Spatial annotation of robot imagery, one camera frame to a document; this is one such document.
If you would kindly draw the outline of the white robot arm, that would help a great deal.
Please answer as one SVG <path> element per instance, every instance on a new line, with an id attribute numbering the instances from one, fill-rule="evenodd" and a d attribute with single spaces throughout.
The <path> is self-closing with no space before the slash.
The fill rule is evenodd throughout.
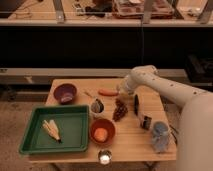
<path id="1" fill-rule="evenodd" d="M 213 171 L 213 92 L 159 77 L 153 65 L 134 67 L 119 91 L 133 94 L 141 85 L 182 108 L 176 171 Z"/>

